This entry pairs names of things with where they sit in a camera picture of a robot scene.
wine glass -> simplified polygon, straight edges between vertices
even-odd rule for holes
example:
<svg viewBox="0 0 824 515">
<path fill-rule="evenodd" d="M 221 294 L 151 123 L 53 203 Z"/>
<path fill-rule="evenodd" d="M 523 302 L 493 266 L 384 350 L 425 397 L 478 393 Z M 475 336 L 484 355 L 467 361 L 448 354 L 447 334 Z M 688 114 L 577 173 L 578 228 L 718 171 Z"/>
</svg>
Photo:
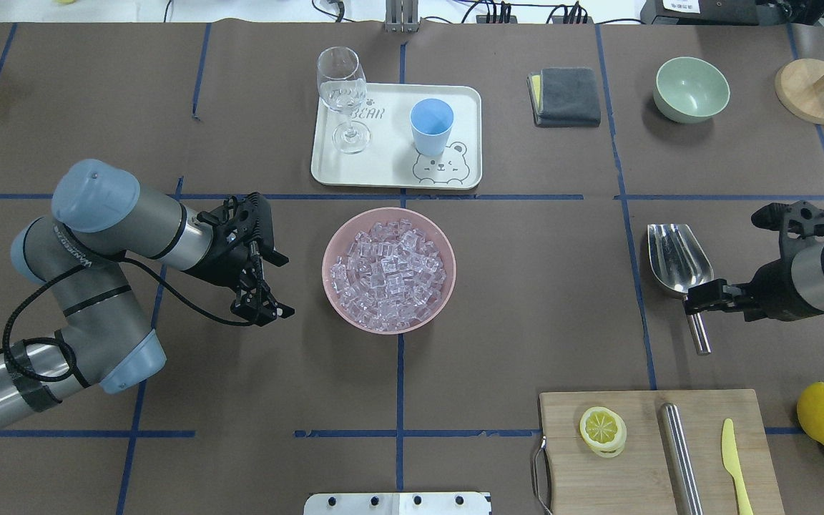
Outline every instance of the wine glass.
<svg viewBox="0 0 824 515">
<path fill-rule="evenodd" d="M 333 46 L 320 53 L 317 90 L 326 107 L 345 118 L 333 132 L 336 149 L 346 154 L 364 150 L 371 142 L 371 131 L 365 124 L 353 121 L 352 116 L 367 97 L 367 81 L 354 50 Z"/>
</svg>

green bowl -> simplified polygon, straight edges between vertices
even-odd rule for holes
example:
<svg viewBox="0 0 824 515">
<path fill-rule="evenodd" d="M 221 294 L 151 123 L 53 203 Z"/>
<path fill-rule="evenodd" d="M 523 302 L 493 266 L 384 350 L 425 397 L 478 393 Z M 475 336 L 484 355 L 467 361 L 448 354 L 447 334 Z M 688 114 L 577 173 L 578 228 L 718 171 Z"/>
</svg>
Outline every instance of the green bowl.
<svg viewBox="0 0 824 515">
<path fill-rule="evenodd" d="M 712 64 L 694 57 L 677 57 L 657 71 L 654 103 L 661 113 L 680 124 L 697 124 L 723 111 L 730 85 Z"/>
</svg>

white plate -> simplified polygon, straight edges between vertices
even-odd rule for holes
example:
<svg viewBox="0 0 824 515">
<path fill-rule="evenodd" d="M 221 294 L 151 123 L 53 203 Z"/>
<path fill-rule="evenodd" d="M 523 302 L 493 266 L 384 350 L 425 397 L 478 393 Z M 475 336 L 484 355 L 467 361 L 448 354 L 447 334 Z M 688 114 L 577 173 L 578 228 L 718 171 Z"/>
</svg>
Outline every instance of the white plate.
<svg viewBox="0 0 824 515">
<path fill-rule="evenodd" d="M 425 98 L 439 98 L 453 108 L 451 137 L 440 157 L 422 156 L 412 143 L 409 111 Z M 310 160 L 310 173 L 318 182 L 468 190 L 481 180 L 481 97 L 468 86 L 369 82 L 366 105 L 353 119 L 371 130 L 371 143 L 358 154 L 343 154 L 334 147 L 333 132 L 344 118 L 318 102 Z"/>
</svg>

lemon slice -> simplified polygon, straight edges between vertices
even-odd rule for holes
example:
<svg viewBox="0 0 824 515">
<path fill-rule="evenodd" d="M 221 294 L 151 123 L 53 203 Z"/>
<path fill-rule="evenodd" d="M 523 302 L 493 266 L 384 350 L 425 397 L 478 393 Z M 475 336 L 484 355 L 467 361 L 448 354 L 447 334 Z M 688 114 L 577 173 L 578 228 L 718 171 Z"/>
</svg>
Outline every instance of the lemon slice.
<svg viewBox="0 0 824 515">
<path fill-rule="evenodd" d="M 595 406 L 581 417 L 581 437 L 598 456 L 615 457 L 625 448 L 628 430 L 618 413 Z"/>
</svg>

glass stem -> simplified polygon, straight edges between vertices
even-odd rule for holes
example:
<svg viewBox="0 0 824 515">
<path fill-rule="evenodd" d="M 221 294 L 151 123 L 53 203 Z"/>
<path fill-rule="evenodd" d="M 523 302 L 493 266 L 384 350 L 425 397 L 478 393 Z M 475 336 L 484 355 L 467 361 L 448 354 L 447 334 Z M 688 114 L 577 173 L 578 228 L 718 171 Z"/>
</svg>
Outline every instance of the glass stem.
<svg viewBox="0 0 824 515">
<path fill-rule="evenodd" d="M 358 132 L 355 130 L 354 123 L 352 122 L 352 114 L 353 113 L 354 113 L 354 111 L 352 111 L 350 113 L 347 113 L 345 115 L 345 125 L 346 125 L 346 127 L 345 127 L 344 136 L 345 136 L 346 139 L 352 139 L 352 138 L 358 136 Z"/>
</svg>

